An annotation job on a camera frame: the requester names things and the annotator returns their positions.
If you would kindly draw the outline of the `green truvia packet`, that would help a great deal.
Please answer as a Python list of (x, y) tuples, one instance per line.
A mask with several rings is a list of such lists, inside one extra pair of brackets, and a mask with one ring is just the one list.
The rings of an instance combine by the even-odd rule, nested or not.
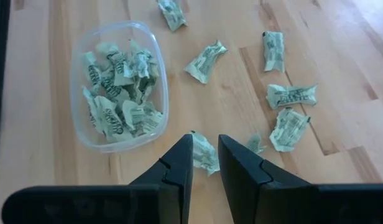
[(114, 71), (114, 85), (125, 86), (134, 84), (131, 71), (125, 60), (124, 54), (113, 42), (102, 42), (96, 46), (96, 51), (109, 63), (109, 68)]
[(116, 113), (117, 104), (104, 96), (94, 96), (85, 86), (83, 95), (88, 103), (93, 127), (99, 133), (104, 134), (107, 141), (121, 142), (132, 138), (132, 134)]
[(284, 64), (284, 35), (281, 32), (265, 31), (262, 34), (264, 45), (264, 71), (278, 70), (285, 72)]
[(302, 103), (314, 106), (317, 104), (315, 97), (318, 84), (312, 86), (280, 86), (270, 84), (267, 86), (266, 100), (275, 110), (280, 106)]
[(158, 61), (147, 50), (143, 49), (135, 40), (129, 41), (131, 45), (131, 70), (140, 78), (159, 77)]
[(134, 138), (151, 133), (162, 121), (163, 114), (155, 109), (151, 101), (141, 105), (125, 100), (122, 104), (125, 127)]
[(107, 98), (117, 104), (121, 105), (123, 101), (130, 99), (128, 92), (121, 86), (116, 86), (114, 79), (111, 77), (103, 77), (101, 85), (106, 92)]
[(101, 86), (101, 70), (94, 53), (92, 51), (84, 53), (82, 63), (85, 76), (91, 83), (91, 92), (93, 95), (97, 95)]
[(217, 40), (214, 44), (208, 45), (183, 70), (200, 83), (207, 84), (210, 80), (217, 57), (227, 51), (227, 48)]
[(253, 153), (260, 154), (266, 149), (267, 146), (262, 144), (261, 135), (259, 133), (255, 133), (249, 138), (246, 147)]
[(135, 102), (140, 105), (147, 101), (148, 97), (152, 93), (152, 90), (156, 84), (156, 77), (136, 77), (134, 85)]
[(220, 171), (218, 153), (201, 133), (191, 130), (193, 138), (193, 165), (198, 169), (204, 169), (207, 176)]
[(175, 32), (181, 26), (187, 26), (187, 20), (177, 0), (157, 0), (168, 27)]
[(284, 108), (278, 113), (274, 130), (269, 136), (278, 152), (291, 152), (296, 143), (304, 135), (310, 117), (296, 112), (292, 108)]

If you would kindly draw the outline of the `clear plastic bin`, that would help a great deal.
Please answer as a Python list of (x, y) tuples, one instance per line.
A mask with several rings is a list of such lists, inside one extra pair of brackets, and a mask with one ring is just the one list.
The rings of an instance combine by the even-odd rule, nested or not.
[[(82, 56), (84, 53), (92, 51), (101, 70), (101, 80), (103, 77), (111, 77), (114, 79), (114, 71), (109, 68), (108, 61), (97, 53), (96, 46), (102, 42), (115, 43), (119, 47), (119, 50), (124, 54), (125, 60), (131, 71), (131, 78), (134, 80), (134, 84), (121, 87), (128, 92), (130, 97), (129, 100), (135, 102), (134, 85), (136, 77), (138, 76), (130, 68), (131, 45), (129, 41), (131, 39), (135, 40), (143, 49), (147, 49), (158, 61), (159, 77), (157, 77), (156, 84), (147, 101), (151, 101), (154, 104), (155, 109), (163, 114), (163, 118), (161, 123), (151, 133), (144, 134), (136, 138), (132, 137), (127, 141), (109, 142), (104, 134), (99, 133), (93, 127), (90, 121), (90, 112), (86, 98), (83, 95), (83, 87), (85, 86), (89, 89), (89, 91), (91, 91), (91, 83), (85, 76)], [(98, 95), (107, 98), (106, 92), (102, 85), (100, 86), (99, 93), (94, 96)], [(72, 52), (72, 66), (70, 70), (70, 98), (76, 133), (80, 141), (89, 148), (96, 149), (99, 152), (119, 152), (139, 147), (157, 139), (164, 132), (167, 126), (169, 106), (168, 86), (164, 60), (162, 58), (159, 45), (154, 34), (151, 33), (147, 25), (141, 21), (123, 21), (110, 24), (99, 29), (93, 29), (79, 38), (75, 42)], [(124, 116), (122, 114), (122, 105), (117, 104), (116, 113), (125, 125)]]

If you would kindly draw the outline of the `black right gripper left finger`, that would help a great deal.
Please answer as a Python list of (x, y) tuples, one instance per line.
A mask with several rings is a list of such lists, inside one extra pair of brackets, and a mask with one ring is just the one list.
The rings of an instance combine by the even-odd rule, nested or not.
[[(144, 198), (137, 211), (143, 223), (188, 224), (193, 180), (193, 138), (186, 134), (130, 185), (152, 187), (154, 199)], [(157, 212), (152, 221), (149, 212)]]

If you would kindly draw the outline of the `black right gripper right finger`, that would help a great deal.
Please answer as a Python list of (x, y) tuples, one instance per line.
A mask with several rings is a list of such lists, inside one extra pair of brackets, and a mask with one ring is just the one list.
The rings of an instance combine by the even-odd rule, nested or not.
[(304, 224), (311, 221), (316, 187), (218, 136), (221, 178), (234, 224)]

